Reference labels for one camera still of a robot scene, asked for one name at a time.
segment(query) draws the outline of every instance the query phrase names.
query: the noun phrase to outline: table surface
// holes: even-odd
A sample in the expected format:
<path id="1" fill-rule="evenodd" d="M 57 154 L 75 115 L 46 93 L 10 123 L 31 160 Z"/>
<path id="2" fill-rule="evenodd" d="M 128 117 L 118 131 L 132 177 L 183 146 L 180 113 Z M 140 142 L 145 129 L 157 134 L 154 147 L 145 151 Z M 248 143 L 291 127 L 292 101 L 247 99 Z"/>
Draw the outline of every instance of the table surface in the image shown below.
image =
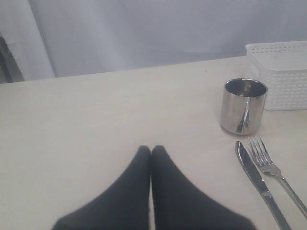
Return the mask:
<path id="1" fill-rule="evenodd" d="M 246 57 L 0 85 L 0 229 L 51 229 L 102 193 L 139 145 L 164 145 L 204 193 L 278 230 L 219 126 L 223 84 Z M 265 111 L 258 134 L 307 204 L 307 111 Z M 263 176 L 294 230 L 307 221 Z M 151 201 L 151 226 L 153 209 Z"/>

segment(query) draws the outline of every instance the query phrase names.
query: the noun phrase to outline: metal cup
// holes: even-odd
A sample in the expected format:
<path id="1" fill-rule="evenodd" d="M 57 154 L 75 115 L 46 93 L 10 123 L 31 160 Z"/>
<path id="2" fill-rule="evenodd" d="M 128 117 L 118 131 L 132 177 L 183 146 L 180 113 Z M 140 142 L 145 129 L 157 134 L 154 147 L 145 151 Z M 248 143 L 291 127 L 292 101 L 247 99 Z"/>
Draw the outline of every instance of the metal cup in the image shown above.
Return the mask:
<path id="1" fill-rule="evenodd" d="M 255 133 L 261 118 L 268 88 L 257 80 L 238 78 L 226 82 L 221 109 L 221 126 L 235 134 Z"/>

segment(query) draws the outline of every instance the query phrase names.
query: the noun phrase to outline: basket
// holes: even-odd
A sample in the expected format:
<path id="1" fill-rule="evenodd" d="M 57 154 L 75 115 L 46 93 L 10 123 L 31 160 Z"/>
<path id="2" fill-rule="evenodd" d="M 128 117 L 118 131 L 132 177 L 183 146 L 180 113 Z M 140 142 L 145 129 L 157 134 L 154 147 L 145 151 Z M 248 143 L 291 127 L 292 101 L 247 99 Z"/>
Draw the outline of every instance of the basket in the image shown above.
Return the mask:
<path id="1" fill-rule="evenodd" d="M 245 47 L 247 76 L 268 86 L 265 109 L 307 109 L 307 41 Z"/>

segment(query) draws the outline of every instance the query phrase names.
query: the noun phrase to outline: butter knife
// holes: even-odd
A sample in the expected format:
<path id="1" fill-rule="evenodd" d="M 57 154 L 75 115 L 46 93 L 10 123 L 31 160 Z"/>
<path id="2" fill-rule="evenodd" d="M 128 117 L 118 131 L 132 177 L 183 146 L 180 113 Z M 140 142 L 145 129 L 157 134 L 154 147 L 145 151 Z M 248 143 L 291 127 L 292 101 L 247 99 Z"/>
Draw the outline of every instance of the butter knife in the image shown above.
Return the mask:
<path id="1" fill-rule="evenodd" d="M 282 212 L 278 208 L 272 194 L 270 193 L 268 187 L 266 186 L 263 178 L 260 176 L 257 168 L 250 159 L 248 152 L 245 150 L 243 144 L 240 141 L 236 142 L 236 155 L 238 156 L 239 162 L 242 165 L 247 176 L 250 178 L 254 186 L 257 188 L 258 192 L 262 196 L 263 200 L 269 207 L 271 213 L 273 214 L 278 227 L 281 230 L 291 230 L 286 219 L 283 217 Z"/>

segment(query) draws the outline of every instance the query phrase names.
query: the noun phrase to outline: background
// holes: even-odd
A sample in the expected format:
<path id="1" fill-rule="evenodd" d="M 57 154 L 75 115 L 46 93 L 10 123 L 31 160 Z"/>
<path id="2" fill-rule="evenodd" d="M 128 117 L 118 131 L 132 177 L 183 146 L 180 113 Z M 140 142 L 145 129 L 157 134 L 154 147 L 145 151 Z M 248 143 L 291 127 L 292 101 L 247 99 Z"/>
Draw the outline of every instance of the background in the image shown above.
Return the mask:
<path id="1" fill-rule="evenodd" d="M 306 0 L 0 0 L 27 80 L 240 56 L 307 40 Z"/>

